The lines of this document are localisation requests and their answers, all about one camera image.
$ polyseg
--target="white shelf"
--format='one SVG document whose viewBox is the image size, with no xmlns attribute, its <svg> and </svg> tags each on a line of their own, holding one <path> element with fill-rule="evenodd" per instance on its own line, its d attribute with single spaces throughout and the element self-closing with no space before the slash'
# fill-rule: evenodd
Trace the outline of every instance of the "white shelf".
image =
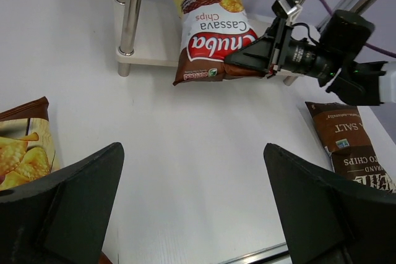
<svg viewBox="0 0 396 264">
<path fill-rule="evenodd" d="M 114 0 L 114 24 L 116 34 L 116 60 L 121 63 L 146 66 L 177 67 L 181 44 L 181 21 L 172 0 L 142 0 L 137 24 L 134 54 L 119 53 L 125 6 Z M 273 18 L 250 16 L 251 25 L 258 35 L 264 34 Z M 278 74 L 299 76 L 287 70 Z"/>
</svg>

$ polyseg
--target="snack bag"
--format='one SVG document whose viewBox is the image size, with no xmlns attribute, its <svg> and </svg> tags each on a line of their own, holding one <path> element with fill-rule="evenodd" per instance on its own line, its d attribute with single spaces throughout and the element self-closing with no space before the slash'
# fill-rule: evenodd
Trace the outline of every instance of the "snack bag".
<svg viewBox="0 0 396 264">
<path fill-rule="evenodd" d="M 183 22 L 179 66 L 173 85 L 264 76 L 223 62 L 225 56 L 257 39 L 242 0 L 173 1 Z"/>
<path fill-rule="evenodd" d="M 0 113 L 0 190 L 59 170 L 43 97 Z"/>
<path fill-rule="evenodd" d="M 376 189 L 396 193 L 396 185 L 378 163 L 356 106 L 305 103 L 335 173 Z"/>
</svg>

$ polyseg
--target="chip bag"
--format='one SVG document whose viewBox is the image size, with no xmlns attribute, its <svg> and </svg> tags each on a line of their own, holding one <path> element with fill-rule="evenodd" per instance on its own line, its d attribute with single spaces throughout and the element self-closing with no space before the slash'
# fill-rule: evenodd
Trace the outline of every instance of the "chip bag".
<svg viewBox="0 0 396 264">
<path fill-rule="evenodd" d="M 0 113 L 0 190 L 60 169 L 47 109 L 43 97 Z"/>
<path fill-rule="evenodd" d="M 173 0 L 183 22 L 181 52 L 173 85 L 263 77 L 258 71 L 225 64 L 225 56 L 257 39 L 242 0 Z"/>
</svg>

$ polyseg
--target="table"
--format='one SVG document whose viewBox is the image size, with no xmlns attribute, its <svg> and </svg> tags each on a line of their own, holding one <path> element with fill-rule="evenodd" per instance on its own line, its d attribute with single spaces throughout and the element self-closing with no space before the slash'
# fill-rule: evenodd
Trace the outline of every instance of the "table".
<svg viewBox="0 0 396 264">
<path fill-rule="evenodd" d="M 137 66 L 122 78 L 112 1 L 0 0 L 0 110 L 47 96 L 65 165 L 124 145 L 103 247 L 114 263 L 220 263 L 284 242 L 262 151 L 272 142 L 330 168 L 304 101 L 336 96 L 307 77 L 174 87 L 174 69 Z M 359 110 L 395 179 L 395 144 Z"/>
</svg>

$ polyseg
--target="purple cable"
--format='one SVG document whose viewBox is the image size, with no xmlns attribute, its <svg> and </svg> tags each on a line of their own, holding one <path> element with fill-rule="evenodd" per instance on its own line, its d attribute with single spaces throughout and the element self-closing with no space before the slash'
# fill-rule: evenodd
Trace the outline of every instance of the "purple cable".
<svg viewBox="0 0 396 264">
<path fill-rule="evenodd" d="M 319 1 L 323 4 L 324 8 L 329 13 L 329 15 L 333 15 L 333 11 L 330 8 L 330 6 L 327 4 L 326 0 L 319 0 Z M 367 46 L 369 49 L 372 49 L 375 52 L 384 54 L 384 55 L 392 57 L 392 58 L 396 58 L 396 53 L 387 51 L 386 49 L 378 48 L 377 46 L 373 46 L 373 45 L 371 45 L 369 43 L 366 43 L 365 46 Z"/>
</svg>

